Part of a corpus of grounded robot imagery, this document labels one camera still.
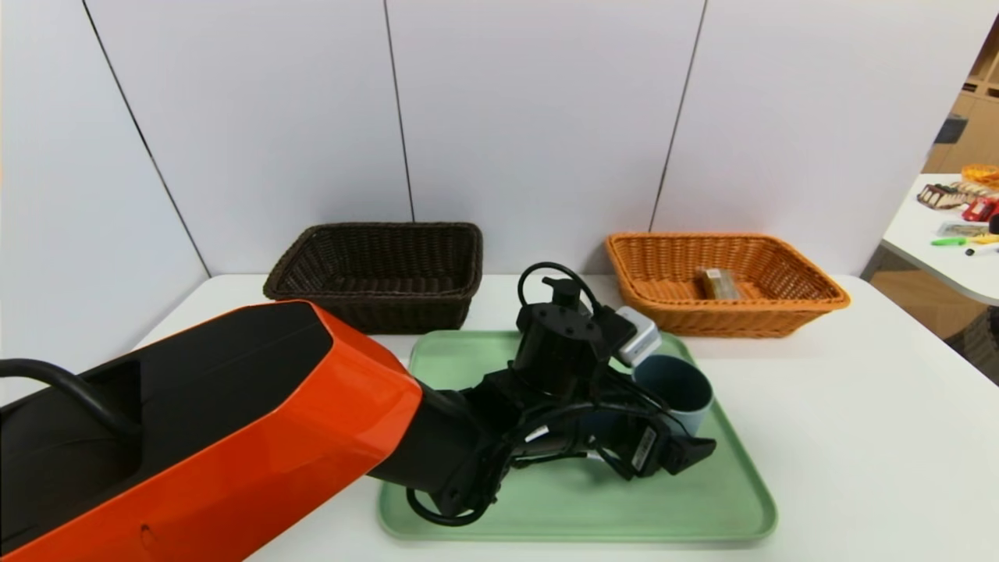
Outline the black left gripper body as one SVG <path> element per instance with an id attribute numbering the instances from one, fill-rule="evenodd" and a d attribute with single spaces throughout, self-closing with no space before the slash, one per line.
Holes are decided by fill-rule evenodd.
<path id="1" fill-rule="evenodd" d="M 602 461 L 624 480 L 646 478 L 660 469 L 659 455 L 672 435 L 667 416 L 597 412 L 579 422 L 586 456 Z"/>

